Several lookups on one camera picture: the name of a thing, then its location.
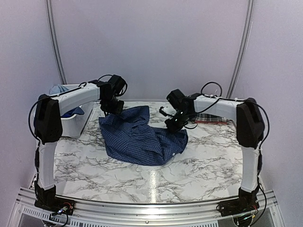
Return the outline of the blue checked shirt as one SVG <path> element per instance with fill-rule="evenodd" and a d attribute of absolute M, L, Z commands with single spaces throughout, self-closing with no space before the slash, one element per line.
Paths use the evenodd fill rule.
<path fill-rule="evenodd" d="M 151 127 L 149 120 L 146 105 L 99 117 L 107 155 L 127 163 L 161 166 L 183 153 L 188 143 L 186 130 L 170 133 L 165 128 Z"/>

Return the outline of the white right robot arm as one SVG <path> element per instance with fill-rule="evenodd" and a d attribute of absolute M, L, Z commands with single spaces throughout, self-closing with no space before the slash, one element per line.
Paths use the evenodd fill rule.
<path fill-rule="evenodd" d="M 255 191 L 262 169 L 261 147 L 269 135 L 269 119 L 264 108 L 254 98 L 228 99 L 203 92 L 186 96 L 179 89 L 171 91 L 166 99 L 170 107 L 162 106 L 159 112 L 167 117 L 165 124 L 172 133 L 183 129 L 191 118 L 204 113 L 235 123 L 243 160 L 241 190 Z"/>

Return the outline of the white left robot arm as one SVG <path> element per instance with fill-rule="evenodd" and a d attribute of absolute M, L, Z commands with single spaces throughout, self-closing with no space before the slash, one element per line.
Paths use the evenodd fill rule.
<path fill-rule="evenodd" d="M 41 95 L 33 104 L 34 115 L 28 116 L 29 129 L 37 141 L 35 167 L 37 186 L 43 191 L 55 190 L 53 177 L 54 153 L 62 136 L 62 116 L 83 104 L 99 101 L 107 114 L 121 113 L 128 84 L 119 75 L 110 75 L 108 81 L 100 79 L 82 82 L 76 88 L 55 95 Z"/>

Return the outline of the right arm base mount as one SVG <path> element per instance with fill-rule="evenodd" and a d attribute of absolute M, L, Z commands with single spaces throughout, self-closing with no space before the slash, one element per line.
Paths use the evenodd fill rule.
<path fill-rule="evenodd" d="M 257 199 L 258 192 L 259 186 L 257 186 L 252 192 L 247 192 L 239 188 L 238 198 L 221 201 L 218 203 L 216 209 L 220 212 L 222 217 L 257 210 L 259 208 Z"/>

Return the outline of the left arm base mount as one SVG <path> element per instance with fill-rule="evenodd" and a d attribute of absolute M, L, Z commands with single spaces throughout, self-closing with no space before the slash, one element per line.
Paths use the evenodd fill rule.
<path fill-rule="evenodd" d="M 67 207 L 65 213 L 72 215 L 74 212 L 75 201 L 70 199 L 64 199 L 56 196 L 56 186 L 54 185 L 50 189 L 43 189 L 38 185 L 38 181 L 34 181 L 34 190 L 36 200 L 34 205 L 44 210 L 58 212 L 60 209 Z"/>

